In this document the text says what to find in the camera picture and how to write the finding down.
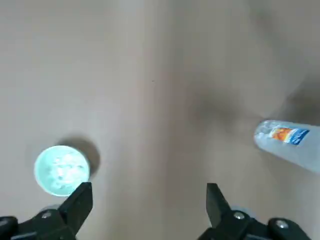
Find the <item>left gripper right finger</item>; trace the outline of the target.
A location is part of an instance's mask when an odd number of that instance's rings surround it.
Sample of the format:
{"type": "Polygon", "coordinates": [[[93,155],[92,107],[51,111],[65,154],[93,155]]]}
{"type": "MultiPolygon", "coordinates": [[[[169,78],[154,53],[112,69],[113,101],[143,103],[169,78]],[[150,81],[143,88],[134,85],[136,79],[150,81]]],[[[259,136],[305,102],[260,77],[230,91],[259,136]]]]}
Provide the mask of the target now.
{"type": "Polygon", "coordinates": [[[294,221],[274,217],[261,223],[242,210],[233,210],[216,183],[206,185],[206,212],[211,223],[201,240],[310,240],[294,221]]]}

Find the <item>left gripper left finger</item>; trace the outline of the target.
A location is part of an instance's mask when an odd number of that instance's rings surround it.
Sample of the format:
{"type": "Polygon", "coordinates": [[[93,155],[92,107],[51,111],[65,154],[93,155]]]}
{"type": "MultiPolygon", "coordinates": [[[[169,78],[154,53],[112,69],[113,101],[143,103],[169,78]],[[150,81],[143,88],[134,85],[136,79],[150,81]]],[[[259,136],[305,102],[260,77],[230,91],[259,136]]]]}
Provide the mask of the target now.
{"type": "Polygon", "coordinates": [[[83,182],[57,209],[43,210],[21,223],[14,216],[2,216],[0,238],[2,240],[75,240],[92,208],[92,183],[83,182]]]}

